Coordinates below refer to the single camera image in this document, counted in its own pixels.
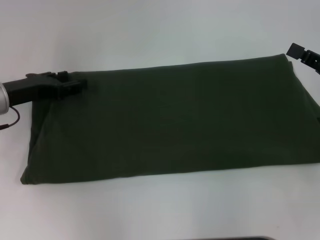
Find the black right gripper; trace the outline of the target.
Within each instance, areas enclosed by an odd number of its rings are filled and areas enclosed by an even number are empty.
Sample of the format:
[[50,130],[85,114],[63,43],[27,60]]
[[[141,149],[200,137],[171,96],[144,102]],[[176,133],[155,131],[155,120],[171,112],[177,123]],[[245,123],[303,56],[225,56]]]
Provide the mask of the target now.
[[300,60],[301,63],[314,69],[318,74],[320,74],[320,55],[318,53],[311,50],[305,51],[304,47],[296,43],[292,43],[286,55],[295,60]]

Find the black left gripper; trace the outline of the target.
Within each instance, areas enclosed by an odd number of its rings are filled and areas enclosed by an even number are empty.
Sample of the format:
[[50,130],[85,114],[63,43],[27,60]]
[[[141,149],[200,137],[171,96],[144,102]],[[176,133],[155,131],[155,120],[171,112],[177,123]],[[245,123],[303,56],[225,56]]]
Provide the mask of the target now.
[[28,102],[54,99],[62,100],[68,96],[81,93],[87,88],[87,80],[69,81],[69,73],[27,74],[26,78],[5,82],[4,88],[8,94],[10,106]]

